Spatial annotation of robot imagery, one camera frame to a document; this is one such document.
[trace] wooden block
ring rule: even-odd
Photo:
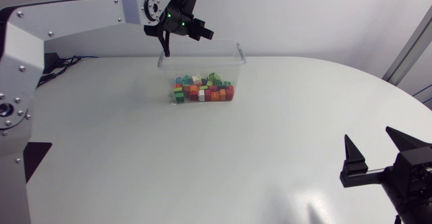
[[[219,91],[219,98],[220,98],[221,101],[225,101],[226,100],[226,91],[225,91],[225,89],[221,89]]]
[[[205,100],[211,101],[211,91],[209,89],[204,90]]]
[[[211,100],[212,101],[219,101],[219,93],[218,92],[211,92]]]
[[[205,94],[204,94],[204,90],[200,90],[198,92],[198,99],[200,102],[204,102],[205,101]]]

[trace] block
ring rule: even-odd
[[[225,100],[227,100],[227,99],[226,99],[226,91],[225,91],[225,89],[221,89],[221,90],[219,91],[219,99],[220,99],[220,101],[225,101]]]
[[[203,85],[203,83],[201,82],[201,76],[200,75],[192,76],[192,81],[194,81],[195,85],[197,85],[197,84]]]
[[[198,92],[198,87],[196,86],[196,85],[190,85],[190,91],[191,92],[194,92],[194,91],[197,91]]]
[[[191,91],[190,92],[190,100],[193,102],[198,101],[198,91]]]
[[[215,72],[213,72],[209,75],[209,80],[215,82],[216,80],[221,80],[221,77]]]
[[[204,90],[199,90],[199,92],[198,92],[198,99],[199,99],[200,102],[204,102],[205,101]]]
[[[219,101],[219,93],[218,92],[211,92],[211,100],[212,101]]]
[[[177,103],[184,103],[184,94],[183,93],[176,93],[175,94],[175,101]]]
[[[209,86],[210,91],[217,92],[217,86]]]
[[[233,90],[227,89],[225,91],[225,93],[226,93],[225,99],[227,101],[231,101],[234,98],[234,91]]]
[[[192,78],[188,75],[185,75],[182,79],[182,84],[183,85],[191,85],[192,83],[190,83],[192,81]]]
[[[174,93],[183,93],[183,88],[174,88]]]
[[[206,101],[211,101],[211,91],[209,89],[204,90],[204,96]]]

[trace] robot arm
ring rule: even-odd
[[[203,21],[194,18],[195,1],[69,0],[0,11],[2,223],[30,223],[23,150],[31,135],[34,90],[44,69],[44,41],[118,24],[140,24],[147,35],[159,38],[169,56],[171,32],[196,40],[213,36]]]

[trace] clear plastic bin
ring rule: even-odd
[[[158,68],[165,72],[176,103],[231,101],[246,58],[234,40],[172,43],[170,57],[161,53]]]

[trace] white table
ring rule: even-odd
[[[157,58],[88,59],[36,91],[33,223],[393,223],[381,186],[343,188],[348,134],[393,164],[387,125],[432,142],[432,112],[344,65],[249,57],[232,102],[171,105]]]

